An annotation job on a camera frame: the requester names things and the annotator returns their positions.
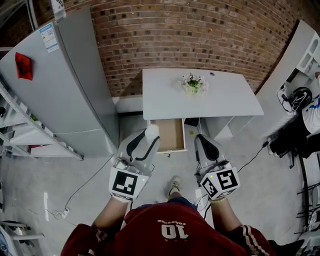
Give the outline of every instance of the red paper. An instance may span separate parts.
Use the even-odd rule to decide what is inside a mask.
[[[31,59],[16,52],[15,53],[15,66],[18,78],[33,79],[31,70]]]

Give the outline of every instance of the desk drawer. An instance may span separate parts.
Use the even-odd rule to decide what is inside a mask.
[[[159,154],[187,151],[184,119],[149,120],[159,126]]]

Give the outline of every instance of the red brick wall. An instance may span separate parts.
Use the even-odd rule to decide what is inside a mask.
[[[73,0],[91,5],[113,96],[142,93],[143,68],[192,68],[244,75],[256,91],[278,63],[296,22],[320,32],[311,0]],[[52,18],[50,1],[38,22]]]
[[[0,28],[0,47],[14,47],[32,32],[24,5]]]

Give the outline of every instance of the gray refrigerator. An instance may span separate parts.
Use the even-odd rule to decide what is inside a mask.
[[[16,53],[31,59],[33,80],[18,78]],[[0,74],[37,119],[85,157],[119,146],[89,6],[30,34],[0,60]]]

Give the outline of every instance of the red jersey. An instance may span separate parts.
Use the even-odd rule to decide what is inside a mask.
[[[79,224],[61,256],[276,256],[255,228],[240,226],[221,234],[194,209],[181,203],[158,203],[131,210],[115,235]]]

